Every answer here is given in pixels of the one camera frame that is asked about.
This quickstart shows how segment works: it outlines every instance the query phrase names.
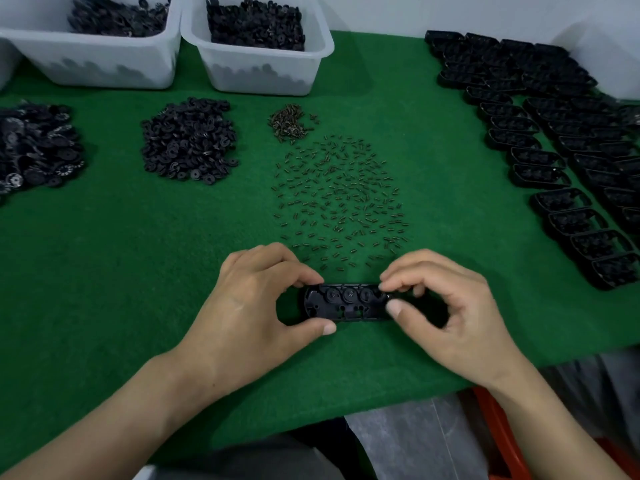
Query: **white wall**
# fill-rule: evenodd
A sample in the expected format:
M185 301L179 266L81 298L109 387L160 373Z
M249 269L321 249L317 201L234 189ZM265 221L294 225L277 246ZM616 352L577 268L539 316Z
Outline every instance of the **white wall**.
M411 37L423 37L427 29L455 30L540 43L554 41L567 27L604 6L640 13L640 0L321 0L321 4L333 30Z

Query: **fingernail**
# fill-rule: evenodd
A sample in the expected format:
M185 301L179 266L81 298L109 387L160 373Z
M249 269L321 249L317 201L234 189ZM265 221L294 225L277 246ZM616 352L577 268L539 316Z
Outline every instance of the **fingernail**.
M323 335L331 335L332 333L334 333L336 331L336 327L335 327L335 323L331 322L331 323L327 323L324 326L324 330L322 332Z
M387 313L396 318L402 311L402 302L398 299L391 299L387 303Z

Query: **tile grout line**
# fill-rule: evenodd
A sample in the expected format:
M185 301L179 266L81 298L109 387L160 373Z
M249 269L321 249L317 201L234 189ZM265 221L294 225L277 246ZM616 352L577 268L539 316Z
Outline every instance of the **tile grout line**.
M434 400L431 400L433 405L433 410L436 411L436 419L438 420L438 426L440 427L440 432L442 433L442 439L444 440L444 444L447 447L447 453L449 453L449 459L451 460L451 466L453 467L453 473L456 475L456 480L460 480L458 476L458 471L456 470L456 464L453 461L453 456L451 455L451 450L449 449L449 442L447 441L447 437L444 435L444 429L442 428L442 423L440 422L440 415L438 414L438 408L436 407L436 403Z

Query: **hand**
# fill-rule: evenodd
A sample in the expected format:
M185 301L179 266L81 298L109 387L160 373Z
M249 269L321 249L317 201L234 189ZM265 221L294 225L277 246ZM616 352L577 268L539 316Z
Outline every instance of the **hand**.
M206 386L202 407L336 330L331 320L311 318L286 326L276 315L276 299L290 286L322 282L322 276L278 242L227 257L216 287L173 351Z
M475 271L425 249L393 261L380 281L380 290L386 292L413 288L413 294L420 297L427 288L441 295L449 306L449 322L442 330L404 300L390 300L387 311L447 369L492 388L526 363L504 325L489 285Z

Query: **green felt surface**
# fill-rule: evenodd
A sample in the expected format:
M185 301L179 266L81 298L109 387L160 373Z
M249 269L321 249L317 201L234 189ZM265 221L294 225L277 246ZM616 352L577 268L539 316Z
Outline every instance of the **green felt surface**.
M270 186L275 163L291 147L276 141L266 120L288 102L322 121L304 146L323 134L372 144L401 189L398 201L411 223L406 250L431 248L484 273L535 364L640 340L640 285L601 292L583 279L528 208L532 191L511 185L503 154L485 147L475 108L460 91L436 85L440 64L421 39L333 37L335 53L303 99L216 93L187 44L175 83L163 92L62 88L30 65L20 67L0 104L27 98L72 106L89 165L60 189L18 193L0 209L0 471L174 346L230 252L279 239ZM140 120L188 96L232 104L241 165L212 187L143 170ZM344 273L332 265L324 277L375 281L389 260L373 268L361 261ZM293 318L294 294L279 308ZM393 322L342 324L203 412L157 459L464 386Z

